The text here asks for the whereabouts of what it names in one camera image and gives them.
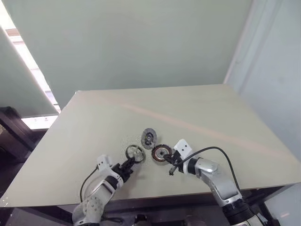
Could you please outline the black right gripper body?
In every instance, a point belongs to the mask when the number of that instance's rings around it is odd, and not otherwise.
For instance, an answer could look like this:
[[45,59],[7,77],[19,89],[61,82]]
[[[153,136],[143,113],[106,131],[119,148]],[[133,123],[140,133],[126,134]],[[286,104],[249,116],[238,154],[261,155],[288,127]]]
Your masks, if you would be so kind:
[[175,151],[172,155],[172,159],[173,159],[173,164],[176,164],[178,171],[184,173],[183,163],[181,162],[185,159],[185,155],[183,153]]

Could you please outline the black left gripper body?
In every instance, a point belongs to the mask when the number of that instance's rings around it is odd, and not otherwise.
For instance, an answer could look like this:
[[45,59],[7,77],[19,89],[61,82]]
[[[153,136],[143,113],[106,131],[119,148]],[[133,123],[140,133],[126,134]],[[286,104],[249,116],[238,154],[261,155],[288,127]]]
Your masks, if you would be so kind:
[[112,167],[112,170],[117,173],[119,176],[121,176],[123,182],[127,182],[130,178],[130,175],[134,172],[133,170],[129,171],[128,169],[121,169],[120,164],[116,164]]

